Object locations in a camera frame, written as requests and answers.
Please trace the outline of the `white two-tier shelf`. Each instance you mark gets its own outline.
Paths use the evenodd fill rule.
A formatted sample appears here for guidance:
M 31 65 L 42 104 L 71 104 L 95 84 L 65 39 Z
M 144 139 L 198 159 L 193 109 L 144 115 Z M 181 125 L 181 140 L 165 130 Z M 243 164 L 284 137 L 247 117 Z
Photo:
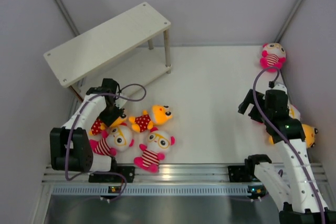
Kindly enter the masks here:
M 104 78 L 121 87 L 146 86 L 171 71 L 171 22 L 141 3 L 47 51 L 44 58 L 60 85 L 84 97 Z

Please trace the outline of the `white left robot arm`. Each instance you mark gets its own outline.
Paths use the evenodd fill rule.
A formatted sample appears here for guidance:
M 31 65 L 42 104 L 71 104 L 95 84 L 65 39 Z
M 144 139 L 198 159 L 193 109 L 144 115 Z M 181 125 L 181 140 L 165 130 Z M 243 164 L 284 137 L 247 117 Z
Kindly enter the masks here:
M 97 126 L 98 133 L 111 126 L 123 110 L 115 104 L 119 97 L 119 84 L 113 79 L 103 79 L 102 85 L 90 88 L 79 109 L 61 127 L 50 132 L 50 159 L 54 170 L 65 172 L 66 180 L 72 180 L 69 172 L 80 174 L 100 172 L 108 182 L 117 179 L 119 170 L 115 159 L 95 154 L 89 143 L 89 131 Z

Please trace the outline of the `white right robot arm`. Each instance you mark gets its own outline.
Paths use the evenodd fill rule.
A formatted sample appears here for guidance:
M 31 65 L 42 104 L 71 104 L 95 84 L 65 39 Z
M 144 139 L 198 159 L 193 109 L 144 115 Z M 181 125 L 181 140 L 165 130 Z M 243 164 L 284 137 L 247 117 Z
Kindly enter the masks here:
M 279 152 L 287 179 L 276 171 L 266 154 L 245 159 L 245 174 L 265 186 L 279 211 L 280 223 L 335 223 L 335 211 L 324 200 L 308 158 L 306 135 L 301 122 L 290 116 L 287 89 L 275 83 L 262 94 L 250 89 L 238 112 L 263 123 Z

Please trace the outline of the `pink striped plush corner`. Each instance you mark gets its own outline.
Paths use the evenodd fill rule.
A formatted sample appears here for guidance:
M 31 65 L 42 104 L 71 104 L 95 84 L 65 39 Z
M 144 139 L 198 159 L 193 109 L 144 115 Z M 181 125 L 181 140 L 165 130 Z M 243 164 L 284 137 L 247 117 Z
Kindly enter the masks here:
M 279 43 L 266 43 L 261 51 L 260 65 L 263 69 L 276 67 L 281 69 L 286 62 L 287 53 Z

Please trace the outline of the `pink striped plush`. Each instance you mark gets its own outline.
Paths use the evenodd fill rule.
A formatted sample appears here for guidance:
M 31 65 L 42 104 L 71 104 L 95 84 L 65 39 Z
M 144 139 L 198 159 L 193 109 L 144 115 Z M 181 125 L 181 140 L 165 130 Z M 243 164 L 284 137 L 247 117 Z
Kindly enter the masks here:
M 288 104 L 288 108 L 289 108 L 289 116 L 293 119 L 301 121 L 301 114 L 298 111 L 298 109 L 290 103 Z
M 145 144 L 139 145 L 142 154 L 134 158 L 134 164 L 150 173 L 157 173 L 160 162 L 165 160 L 167 153 L 175 144 L 175 137 L 154 127 L 150 130 L 145 140 Z
M 94 153 L 106 156 L 116 156 L 134 145 L 133 133 L 127 124 L 122 123 L 113 127 L 107 137 L 99 141 L 89 140 Z

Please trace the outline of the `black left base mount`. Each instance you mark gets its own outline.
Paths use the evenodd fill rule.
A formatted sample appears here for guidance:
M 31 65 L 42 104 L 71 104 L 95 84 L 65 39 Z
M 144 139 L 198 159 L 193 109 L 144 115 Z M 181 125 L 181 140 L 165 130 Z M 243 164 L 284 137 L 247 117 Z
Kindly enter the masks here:
M 134 166 L 117 166 L 115 173 L 125 177 L 127 183 L 132 183 L 135 177 Z M 124 179 L 118 175 L 112 175 L 111 172 L 96 172 L 89 176 L 90 183 L 122 183 Z

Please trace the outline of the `aluminium mounting rail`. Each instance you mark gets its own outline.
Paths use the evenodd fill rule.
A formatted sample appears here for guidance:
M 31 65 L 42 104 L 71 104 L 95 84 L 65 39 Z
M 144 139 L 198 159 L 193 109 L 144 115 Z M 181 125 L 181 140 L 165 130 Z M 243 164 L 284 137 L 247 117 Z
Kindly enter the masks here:
M 135 168 L 133 172 L 128 172 L 124 175 L 133 178 L 134 183 L 152 184 L 152 183 L 226 183 L 229 182 L 229 176 L 233 173 L 229 172 L 228 167 L 239 164 L 162 164 L 159 167 L 158 173 L 150 173 L 140 168 Z M 274 169 L 278 172 L 283 171 L 283 179 L 288 181 L 287 172 L 281 163 L 273 164 Z M 318 184 L 328 182 L 324 168 L 319 163 L 311 164 L 314 177 Z M 89 175 L 83 174 L 72 181 L 71 183 L 88 183 Z M 54 184 L 65 183 L 65 175 L 63 171 L 56 171 L 48 165 L 44 171 L 42 183 Z

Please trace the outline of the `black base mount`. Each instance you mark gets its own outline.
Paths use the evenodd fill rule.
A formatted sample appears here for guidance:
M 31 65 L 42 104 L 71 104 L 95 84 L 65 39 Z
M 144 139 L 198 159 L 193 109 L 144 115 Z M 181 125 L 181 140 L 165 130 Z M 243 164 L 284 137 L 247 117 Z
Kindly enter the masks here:
M 231 183 L 260 182 L 244 165 L 228 166 L 228 174 Z
M 127 183 L 132 183 L 135 177 L 134 166 L 117 166 L 115 173 L 125 177 Z M 96 172 L 89 176 L 90 183 L 122 183 L 124 179 L 118 175 L 112 175 L 111 172 Z

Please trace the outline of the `yellow plush toy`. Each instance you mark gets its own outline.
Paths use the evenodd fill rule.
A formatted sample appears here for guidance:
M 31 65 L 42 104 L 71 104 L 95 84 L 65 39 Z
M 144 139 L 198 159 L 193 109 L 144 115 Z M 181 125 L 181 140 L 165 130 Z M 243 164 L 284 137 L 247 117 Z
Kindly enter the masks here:
M 155 126 L 163 125 L 172 118 L 173 114 L 168 105 L 156 104 L 149 111 L 143 110 L 140 116 L 130 116 L 129 122 L 135 132 L 142 133 L 153 129 Z
M 318 134 L 318 129 L 307 124 L 302 123 L 286 123 L 282 125 L 279 129 L 282 135 L 286 137 L 287 140 L 291 141 L 294 139 L 300 139 L 305 142 L 306 148 L 311 148 L 315 146 L 316 135 Z M 269 134 L 268 141 L 270 144 L 275 144 L 284 141 L 284 139 L 271 128 L 266 127 L 266 132 Z

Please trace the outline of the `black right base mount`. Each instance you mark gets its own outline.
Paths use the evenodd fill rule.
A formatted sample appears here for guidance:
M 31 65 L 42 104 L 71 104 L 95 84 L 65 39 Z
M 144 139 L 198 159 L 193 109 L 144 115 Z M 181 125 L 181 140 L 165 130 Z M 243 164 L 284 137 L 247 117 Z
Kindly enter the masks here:
M 244 165 L 228 166 L 228 174 L 231 183 L 260 182 Z

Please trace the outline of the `yellow plush red dotted shirt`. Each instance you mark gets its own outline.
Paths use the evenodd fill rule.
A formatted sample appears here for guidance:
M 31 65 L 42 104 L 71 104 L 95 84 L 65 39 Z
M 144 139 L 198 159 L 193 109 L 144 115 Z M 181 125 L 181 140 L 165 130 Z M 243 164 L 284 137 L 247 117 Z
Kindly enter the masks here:
M 89 131 L 89 135 L 92 136 L 101 134 L 103 138 L 106 138 L 111 128 L 116 127 L 118 125 L 126 125 L 125 122 L 126 120 L 127 115 L 122 114 L 110 126 L 106 126 L 99 118 L 97 118 Z

